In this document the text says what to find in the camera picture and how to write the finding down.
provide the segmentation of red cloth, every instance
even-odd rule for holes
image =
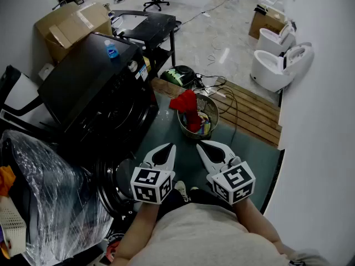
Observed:
[[[192,90],[187,90],[176,99],[170,101],[169,107],[177,109],[180,113],[186,113],[187,129],[196,133],[201,128],[201,118],[197,113],[196,94]]]

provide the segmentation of grey t-shirt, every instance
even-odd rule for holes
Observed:
[[[235,214],[219,206],[190,203],[158,221],[147,246],[129,265],[281,266],[290,260],[328,265],[317,253],[280,255],[271,242],[239,224]]]

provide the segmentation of black pants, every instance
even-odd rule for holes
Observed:
[[[204,190],[201,189],[191,190],[189,196],[191,198],[191,202],[185,202],[184,198],[182,197],[179,191],[177,191],[176,189],[171,190],[169,195],[162,202],[156,220],[157,221],[160,220],[162,216],[164,216],[165,214],[189,203],[217,205],[224,209],[227,209],[228,211],[233,212],[232,206],[230,206],[227,202],[217,198],[216,196]]]

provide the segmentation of plastic wrap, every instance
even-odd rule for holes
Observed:
[[[32,234],[26,241],[25,259],[32,266],[53,265],[101,242],[113,219],[85,172],[38,139],[6,130],[1,149],[9,140],[13,158],[37,201],[37,219],[31,212],[27,226]]]

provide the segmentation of table leg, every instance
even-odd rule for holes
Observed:
[[[153,57],[153,51],[150,48],[150,45],[148,44],[148,42],[145,42],[145,49],[148,55],[148,59],[150,62],[150,72],[149,75],[153,76],[153,77],[158,77],[158,72],[155,70],[155,60]]]
[[[175,37],[173,30],[170,32],[170,50],[173,51],[171,55],[171,63],[173,66],[175,66]]]

